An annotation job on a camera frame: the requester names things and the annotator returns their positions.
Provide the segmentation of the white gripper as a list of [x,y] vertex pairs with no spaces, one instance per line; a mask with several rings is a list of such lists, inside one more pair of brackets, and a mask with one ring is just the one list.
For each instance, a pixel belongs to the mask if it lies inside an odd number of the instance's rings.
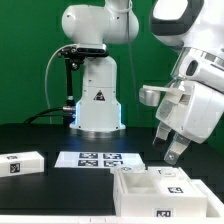
[[153,147],[163,151],[171,130],[176,133],[164,156],[164,160],[175,165],[191,141],[202,143],[213,132],[224,113],[224,95],[196,81],[175,83],[162,99],[156,118],[160,121]]

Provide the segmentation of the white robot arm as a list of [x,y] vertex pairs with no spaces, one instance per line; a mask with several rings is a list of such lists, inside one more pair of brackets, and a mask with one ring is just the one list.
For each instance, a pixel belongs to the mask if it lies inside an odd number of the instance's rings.
[[[165,87],[143,86],[141,103],[154,106],[159,125],[154,146],[174,164],[189,143],[204,142],[224,114],[224,0],[156,0],[151,33],[172,48],[178,60]],[[102,7],[72,5],[62,16],[67,68],[84,70],[82,97],[71,128],[88,137],[124,130],[116,99],[116,62],[109,44],[132,41],[139,23],[131,0],[105,0]]]

